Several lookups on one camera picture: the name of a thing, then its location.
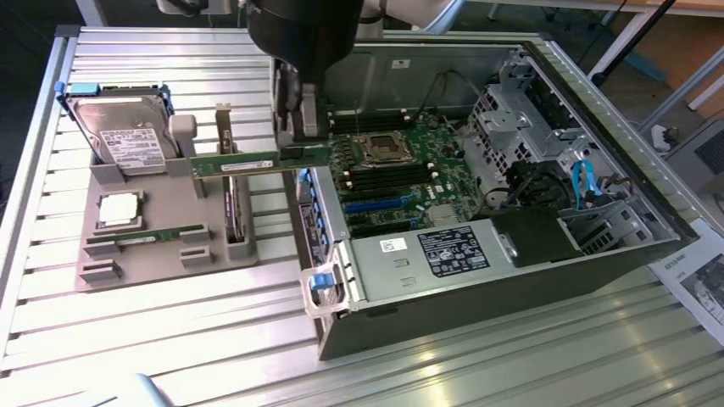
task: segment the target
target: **blue pcie slot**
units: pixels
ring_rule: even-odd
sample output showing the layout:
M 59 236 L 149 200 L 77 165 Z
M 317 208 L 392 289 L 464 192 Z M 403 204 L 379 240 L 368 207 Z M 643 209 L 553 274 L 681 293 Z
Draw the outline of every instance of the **blue pcie slot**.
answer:
M 384 209 L 400 209 L 407 205 L 407 201 L 412 195 L 408 195 L 401 198 L 387 199 L 385 201 L 365 202 L 365 203 L 351 203 L 344 208 L 344 213 L 347 215 L 359 214 L 360 212 L 371 212 L 373 210 Z

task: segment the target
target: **hard drive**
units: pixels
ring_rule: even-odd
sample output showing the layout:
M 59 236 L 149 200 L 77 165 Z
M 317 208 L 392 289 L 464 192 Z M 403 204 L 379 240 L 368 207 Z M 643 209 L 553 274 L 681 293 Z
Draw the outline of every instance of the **hard drive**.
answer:
M 173 114 L 168 89 L 159 85 L 75 83 L 61 94 L 61 103 L 79 123 L 97 164 L 116 164 L 127 176 L 161 173 L 165 159 L 179 157 L 168 132 L 168 117 Z

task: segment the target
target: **paper document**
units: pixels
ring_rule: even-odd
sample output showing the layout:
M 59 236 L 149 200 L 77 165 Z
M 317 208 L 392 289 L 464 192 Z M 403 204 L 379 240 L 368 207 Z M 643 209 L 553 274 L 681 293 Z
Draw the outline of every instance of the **paper document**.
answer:
M 701 219 L 691 227 L 701 238 L 649 267 L 724 345 L 724 238 Z

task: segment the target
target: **cpu socket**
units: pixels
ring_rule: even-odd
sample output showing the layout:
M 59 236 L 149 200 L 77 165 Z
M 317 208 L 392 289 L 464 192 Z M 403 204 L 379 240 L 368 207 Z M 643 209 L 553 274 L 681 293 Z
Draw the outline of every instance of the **cpu socket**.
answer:
M 399 164 L 413 159 L 405 139 L 399 131 L 389 134 L 357 136 L 356 141 L 364 151 L 364 166 Z

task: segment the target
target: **black pcie slot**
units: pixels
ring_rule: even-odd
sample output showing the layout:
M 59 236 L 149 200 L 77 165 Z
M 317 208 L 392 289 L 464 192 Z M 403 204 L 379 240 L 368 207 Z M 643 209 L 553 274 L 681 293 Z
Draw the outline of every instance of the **black pcie slot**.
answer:
M 372 191 L 349 191 L 340 194 L 341 202 L 367 201 L 371 199 L 396 198 L 399 196 L 399 189 L 380 188 Z
M 384 187 L 403 187 L 413 184 L 423 184 L 429 181 L 429 175 L 424 176 L 404 176 L 389 179 L 368 179 L 364 181 L 352 181 L 352 189 L 356 191 L 367 189 L 377 189 Z
M 368 170 L 351 170 L 352 181 L 363 178 L 379 178 L 381 176 L 399 176 L 404 174 L 428 174 L 427 164 L 393 165 L 391 167 L 369 168 Z
M 351 233 L 353 238 L 359 238 L 396 233 L 399 231 L 409 231 L 409 220 L 384 223 L 383 225 L 353 227 Z

